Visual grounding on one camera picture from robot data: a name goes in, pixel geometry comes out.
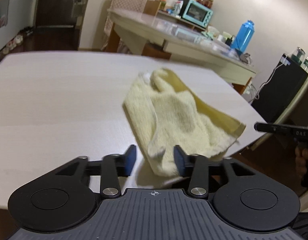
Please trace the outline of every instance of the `table leg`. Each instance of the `table leg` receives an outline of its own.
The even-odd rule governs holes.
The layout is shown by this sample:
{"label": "table leg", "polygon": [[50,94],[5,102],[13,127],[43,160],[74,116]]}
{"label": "table leg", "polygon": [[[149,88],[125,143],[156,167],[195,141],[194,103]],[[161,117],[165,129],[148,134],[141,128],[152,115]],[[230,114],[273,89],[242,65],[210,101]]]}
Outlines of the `table leg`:
{"label": "table leg", "polygon": [[105,52],[113,52],[113,53],[117,52],[119,41],[121,38],[118,36],[116,31],[114,30],[114,27],[115,27],[115,23],[113,23],[112,30],[109,36],[109,41],[107,43]]}
{"label": "table leg", "polygon": [[142,51],[142,56],[163,58],[169,60],[171,57],[171,53],[164,52],[158,45],[146,43]]}
{"label": "table leg", "polygon": [[238,84],[233,84],[234,89],[240,94],[242,95],[246,89],[246,87],[248,86],[249,82],[252,80],[252,78],[250,78],[248,80],[248,82],[246,83],[246,85],[238,85]]}

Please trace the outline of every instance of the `black handheld device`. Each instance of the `black handheld device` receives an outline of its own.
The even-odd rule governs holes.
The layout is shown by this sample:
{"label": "black handheld device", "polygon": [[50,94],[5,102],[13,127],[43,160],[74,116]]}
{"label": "black handheld device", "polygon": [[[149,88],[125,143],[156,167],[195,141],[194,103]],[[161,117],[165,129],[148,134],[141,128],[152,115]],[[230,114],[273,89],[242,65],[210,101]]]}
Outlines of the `black handheld device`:
{"label": "black handheld device", "polygon": [[[293,136],[298,141],[300,148],[308,148],[308,126],[295,126],[287,124],[260,123],[254,125],[254,129],[259,132],[269,132],[281,135]],[[308,161],[306,162],[307,173],[304,175],[301,185],[308,187]]]}

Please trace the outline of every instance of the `hand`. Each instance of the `hand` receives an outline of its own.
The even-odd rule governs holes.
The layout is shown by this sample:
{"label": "hand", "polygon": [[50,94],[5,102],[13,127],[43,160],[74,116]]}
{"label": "hand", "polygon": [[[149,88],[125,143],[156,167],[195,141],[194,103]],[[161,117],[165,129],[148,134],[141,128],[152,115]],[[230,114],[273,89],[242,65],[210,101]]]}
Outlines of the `hand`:
{"label": "hand", "polygon": [[307,173],[306,160],[308,160],[308,149],[299,149],[298,146],[295,149],[296,153],[296,172],[297,175],[302,177]]}

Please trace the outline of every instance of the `white cable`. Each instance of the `white cable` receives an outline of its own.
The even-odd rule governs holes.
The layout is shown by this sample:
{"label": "white cable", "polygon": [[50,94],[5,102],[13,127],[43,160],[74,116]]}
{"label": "white cable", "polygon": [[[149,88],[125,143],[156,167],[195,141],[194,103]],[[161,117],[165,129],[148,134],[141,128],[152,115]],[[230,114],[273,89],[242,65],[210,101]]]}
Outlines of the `white cable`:
{"label": "white cable", "polygon": [[273,78],[273,76],[274,76],[274,74],[275,74],[276,69],[278,69],[279,67],[281,67],[282,65],[285,64],[285,62],[286,62],[286,60],[287,60],[287,57],[288,57],[289,55],[292,55],[292,53],[287,54],[286,57],[285,57],[285,59],[284,59],[284,61],[283,61],[280,65],[278,65],[277,67],[274,68],[274,71],[273,71],[272,74],[270,75],[269,79],[268,79],[266,82],[264,82],[263,84],[260,85],[260,87],[259,87],[259,89],[258,89],[258,91],[257,91],[257,93],[256,93],[256,95],[255,95],[255,97],[254,97],[252,100],[250,100],[250,102],[253,101],[253,100],[258,100],[258,99],[259,99],[259,93],[260,93],[260,91],[262,90],[262,88],[263,88],[265,85],[267,85],[267,84],[271,81],[271,79]]}

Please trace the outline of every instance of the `gray ribbed panel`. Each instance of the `gray ribbed panel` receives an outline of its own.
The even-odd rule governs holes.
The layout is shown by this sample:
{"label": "gray ribbed panel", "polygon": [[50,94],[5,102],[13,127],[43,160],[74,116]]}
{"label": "gray ribbed panel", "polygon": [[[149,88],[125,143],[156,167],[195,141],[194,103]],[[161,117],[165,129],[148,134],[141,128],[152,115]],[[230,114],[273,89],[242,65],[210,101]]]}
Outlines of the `gray ribbed panel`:
{"label": "gray ribbed panel", "polygon": [[180,189],[128,189],[104,200],[95,215],[66,232],[38,234],[19,229],[10,240],[300,240],[291,229],[246,233],[220,220],[205,200]]}

